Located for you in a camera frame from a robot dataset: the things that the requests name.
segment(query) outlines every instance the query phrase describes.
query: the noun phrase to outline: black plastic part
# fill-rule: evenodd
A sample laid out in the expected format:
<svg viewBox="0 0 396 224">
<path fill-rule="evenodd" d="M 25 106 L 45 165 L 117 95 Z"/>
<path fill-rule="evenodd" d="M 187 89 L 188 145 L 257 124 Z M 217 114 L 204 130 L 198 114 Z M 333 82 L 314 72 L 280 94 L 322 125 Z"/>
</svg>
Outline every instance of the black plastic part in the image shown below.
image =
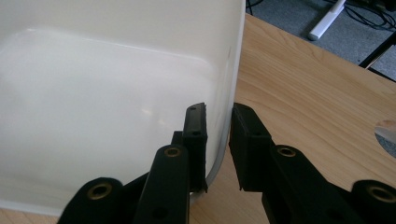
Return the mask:
<svg viewBox="0 0 396 224">
<path fill-rule="evenodd" d="M 269 178 L 263 159 L 274 145 L 271 134 L 254 110 L 234 104 L 229 146 L 240 189 L 263 192 Z"/>
<path fill-rule="evenodd" d="M 171 144 L 183 145 L 183 132 L 181 131 L 174 132 Z"/>
<path fill-rule="evenodd" d="M 189 189 L 189 151 L 180 145 L 160 148 L 133 223 L 188 223 Z"/>
<path fill-rule="evenodd" d="M 348 192 L 329 183 L 301 151 L 276 146 L 248 106 L 234 104 L 230 149 L 240 188 L 262 191 L 272 224 L 396 223 L 396 189 L 369 180 Z"/>
<path fill-rule="evenodd" d="M 58 223 L 120 223 L 121 191 L 122 184 L 116 179 L 101 177 L 88 182 L 66 206 Z"/>
<path fill-rule="evenodd" d="M 354 205 L 369 223 L 396 223 L 396 189 L 374 180 L 361 180 L 352 188 Z"/>
<path fill-rule="evenodd" d="M 190 191 L 197 192 L 202 189 L 207 191 L 205 179 L 207 131 L 204 103 L 187 108 L 182 142 L 190 155 Z"/>
<path fill-rule="evenodd" d="M 119 214 L 120 223 L 131 223 L 131 220 L 134 219 L 134 214 L 136 213 L 137 205 L 139 204 L 148 176 L 149 173 L 141 175 L 122 188 Z"/>
<path fill-rule="evenodd" d="M 365 223 L 301 151 L 276 146 L 271 156 L 292 223 Z"/>
</svg>

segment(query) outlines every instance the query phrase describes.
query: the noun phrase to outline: white plastic container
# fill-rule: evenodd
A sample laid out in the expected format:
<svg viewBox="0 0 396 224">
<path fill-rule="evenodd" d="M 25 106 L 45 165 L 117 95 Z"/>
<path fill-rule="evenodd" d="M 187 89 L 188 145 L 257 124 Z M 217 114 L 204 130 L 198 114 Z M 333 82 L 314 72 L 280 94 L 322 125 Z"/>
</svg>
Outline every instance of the white plastic container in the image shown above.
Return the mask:
<svg viewBox="0 0 396 224">
<path fill-rule="evenodd" d="M 222 160 L 242 0 L 0 0 L 0 206 L 60 215 L 100 176 L 126 184 L 206 103 Z"/>
</svg>

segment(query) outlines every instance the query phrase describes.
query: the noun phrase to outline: gray carpet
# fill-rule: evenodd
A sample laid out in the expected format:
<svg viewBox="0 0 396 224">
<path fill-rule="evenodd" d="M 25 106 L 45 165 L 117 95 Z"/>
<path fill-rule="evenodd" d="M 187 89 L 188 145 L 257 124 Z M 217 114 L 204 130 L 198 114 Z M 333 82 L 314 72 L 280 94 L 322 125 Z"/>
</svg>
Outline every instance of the gray carpet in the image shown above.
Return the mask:
<svg viewBox="0 0 396 224">
<path fill-rule="evenodd" d="M 332 4 L 323 0 L 263 0 L 252 10 L 255 17 L 355 64 L 364 60 L 392 34 L 390 31 L 375 30 L 354 21 L 344 10 L 319 40 L 308 40 L 309 32 L 331 7 Z M 382 21 L 370 12 L 356 10 L 375 23 Z M 396 12 L 388 14 L 396 19 Z M 373 68 L 396 80 L 396 47 L 388 50 Z M 378 135 L 376 138 L 380 145 L 396 158 L 396 145 Z"/>
</svg>

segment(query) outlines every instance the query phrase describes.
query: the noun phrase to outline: wooden table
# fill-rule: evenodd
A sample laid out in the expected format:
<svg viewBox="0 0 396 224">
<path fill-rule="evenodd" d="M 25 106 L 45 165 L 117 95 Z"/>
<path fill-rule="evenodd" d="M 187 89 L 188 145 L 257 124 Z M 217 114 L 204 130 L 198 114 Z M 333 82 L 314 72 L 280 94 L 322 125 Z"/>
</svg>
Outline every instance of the wooden table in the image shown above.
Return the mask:
<svg viewBox="0 0 396 224">
<path fill-rule="evenodd" d="M 396 84 L 249 15 L 235 101 L 251 106 L 275 143 L 300 149 L 328 181 L 350 190 L 360 179 L 396 187 L 396 159 L 376 141 L 396 120 Z M 0 223 L 55 223 L 56 217 L 0 210 Z M 260 193 L 239 191 L 227 149 L 190 223 L 267 223 Z"/>
</svg>

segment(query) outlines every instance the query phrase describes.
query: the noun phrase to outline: screw hole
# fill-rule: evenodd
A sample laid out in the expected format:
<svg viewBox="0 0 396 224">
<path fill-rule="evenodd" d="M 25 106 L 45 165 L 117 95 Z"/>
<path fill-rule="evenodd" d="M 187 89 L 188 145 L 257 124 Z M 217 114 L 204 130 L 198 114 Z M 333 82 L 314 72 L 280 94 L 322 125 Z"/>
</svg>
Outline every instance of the screw hole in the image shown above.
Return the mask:
<svg viewBox="0 0 396 224">
<path fill-rule="evenodd" d="M 387 189 L 371 186 L 367 190 L 374 198 L 383 203 L 396 203 L 396 196 Z"/>
<path fill-rule="evenodd" d="M 97 184 L 88 190 L 88 198 L 91 200 L 99 200 L 105 198 L 112 190 L 111 184 L 104 182 Z"/>
<path fill-rule="evenodd" d="M 177 147 L 169 147 L 164 153 L 167 157 L 177 157 L 181 154 L 181 150 Z"/>
<path fill-rule="evenodd" d="M 279 148 L 277 152 L 284 157 L 294 157 L 296 155 L 296 152 L 294 150 L 286 147 Z"/>
</svg>

